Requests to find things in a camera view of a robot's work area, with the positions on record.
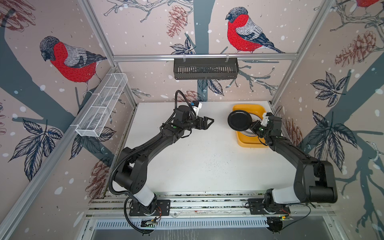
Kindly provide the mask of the small black plate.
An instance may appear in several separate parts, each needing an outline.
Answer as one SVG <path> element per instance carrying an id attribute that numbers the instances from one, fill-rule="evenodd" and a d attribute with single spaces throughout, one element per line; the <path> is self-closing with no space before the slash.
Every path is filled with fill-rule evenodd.
<path id="1" fill-rule="evenodd" d="M 229 114 L 228 125 L 230 128 L 237 132 L 242 132 L 251 126 L 253 119 L 251 115 L 243 110 L 236 110 Z"/>

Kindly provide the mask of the orange sunburst plate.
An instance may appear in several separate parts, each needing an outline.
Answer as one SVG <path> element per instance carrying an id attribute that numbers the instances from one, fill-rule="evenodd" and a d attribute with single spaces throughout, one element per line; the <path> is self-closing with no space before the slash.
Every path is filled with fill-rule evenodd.
<path id="1" fill-rule="evenodd" d="M 247 130 L 241 131 L 241 134 L 243 134 L 244 136 L 247 136 L 247 137 L 251 137 L 251 138 L 258 136 L 251 129 L 247 129 Z"/>

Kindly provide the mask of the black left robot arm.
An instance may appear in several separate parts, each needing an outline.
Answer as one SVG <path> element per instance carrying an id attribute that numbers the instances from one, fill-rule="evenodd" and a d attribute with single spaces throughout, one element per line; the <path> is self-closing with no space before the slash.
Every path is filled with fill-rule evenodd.
<path id="1" fill-rule="evenodd" d="M 157 207 L 157 196 L 146 185 L 148 165 L 165 148 L 186 138 L 185 132 L 207 130 L 214 119 L 199 117 L 200 107 L 191 104 L 174 108 L 169 119 L 160 126 L 160 132 L 133 149 L 124 148 L 118 163 L 111 171 L 108 181 L 109 191 L 114 195 L 126 195 L 139 203 L 146 212 L 152 213 Z"/>

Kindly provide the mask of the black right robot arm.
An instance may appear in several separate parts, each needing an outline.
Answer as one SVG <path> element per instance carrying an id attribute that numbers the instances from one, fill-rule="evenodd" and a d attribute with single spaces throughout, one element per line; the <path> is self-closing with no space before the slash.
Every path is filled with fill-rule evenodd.
<path id="1" fill-rule="evenodd" d="M 250 125 L 250 130 L 257 137 L 263 138 L 271 150 L 296 168 L 291 186 L 266 191 L 265 208 L 274 211 L 277 207 L 289 204 L 336 203 L 338 194 L 332 164 L 304 153 L 291 140 L 282 136 L 281 127 L 282 119 L 272 113 L 266 113 L 262 121 Z"/>

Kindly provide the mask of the yellow plastic bin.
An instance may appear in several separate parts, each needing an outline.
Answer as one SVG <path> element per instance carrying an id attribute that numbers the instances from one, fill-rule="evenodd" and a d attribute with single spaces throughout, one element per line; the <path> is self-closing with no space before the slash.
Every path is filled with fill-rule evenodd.
<path id="1" fill-rule="evenodd" d="M 263 113 L 266 113 L 266 109 L 262 105 L 257 105 L 257 104 L 239 104 L 235 105 L 233 107 L 233 111 L 236 110 L 243 110 L 248 112 L 252 119 L 253 122 L 256 121 L 262 121 L 263 119 Z M 265 146 L 262 144 L 263 139 L 259 139 L 258 137 L 247 137 L 241 134 L 241 132 L 237 132 L 237 141 L 239 146 L 243 148 L 267 148 L 268 146 Z"/>

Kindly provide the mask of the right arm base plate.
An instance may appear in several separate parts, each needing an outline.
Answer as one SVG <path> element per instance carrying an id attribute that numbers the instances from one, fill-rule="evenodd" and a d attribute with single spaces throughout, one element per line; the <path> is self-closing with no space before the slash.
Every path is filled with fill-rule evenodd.
<path id="1" fill-rule="evenodd" d="M 248 199 L 246 206 L 251 215 L 290 215 L 288 205 L 277 204 L 273 201 L 266 202 L 265 199 Z"/>

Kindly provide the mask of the aluminium rail bed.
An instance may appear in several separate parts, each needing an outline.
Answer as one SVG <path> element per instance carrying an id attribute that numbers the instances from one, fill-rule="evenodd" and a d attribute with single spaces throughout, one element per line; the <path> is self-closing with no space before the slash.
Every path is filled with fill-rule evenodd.
<path id="1" fill-rule="evenodd" d="M 123 219 L 126 196 L 108 194 L 102 199 L 91 201 L 86 219 Z M 249 200 L 264 201 L 259 192 L 213 194 L 158 193 L 158 201 L 169 200 L 170 204 L 162 211 L 164 218 L 214 218 L 214 217 L 248 217 L 253 205 Z"/>

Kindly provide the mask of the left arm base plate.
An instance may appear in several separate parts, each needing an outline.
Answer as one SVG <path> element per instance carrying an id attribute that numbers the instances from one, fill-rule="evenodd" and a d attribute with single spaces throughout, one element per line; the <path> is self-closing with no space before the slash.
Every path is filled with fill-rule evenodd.
<path id="1" fill-rule="evenodd" d="M 171 209 L 170 200 L 153 200 L 148 206 L 144 206 L 140 202 L 133 201 L 130 207 L 130 217 L 152 217 L 160 215 L 169 216 Z"/>

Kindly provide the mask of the white mesh wall shelf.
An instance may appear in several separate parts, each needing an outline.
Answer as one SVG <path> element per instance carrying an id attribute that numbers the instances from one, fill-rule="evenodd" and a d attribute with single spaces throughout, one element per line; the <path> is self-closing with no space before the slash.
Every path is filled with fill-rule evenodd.
<path id="1" fill-rule="evenodd" d="M 81 137 L 100 137 L 128 81 L 123 73 L 113 73 L 107 77 L 106 83 L 76 128 Z"/>

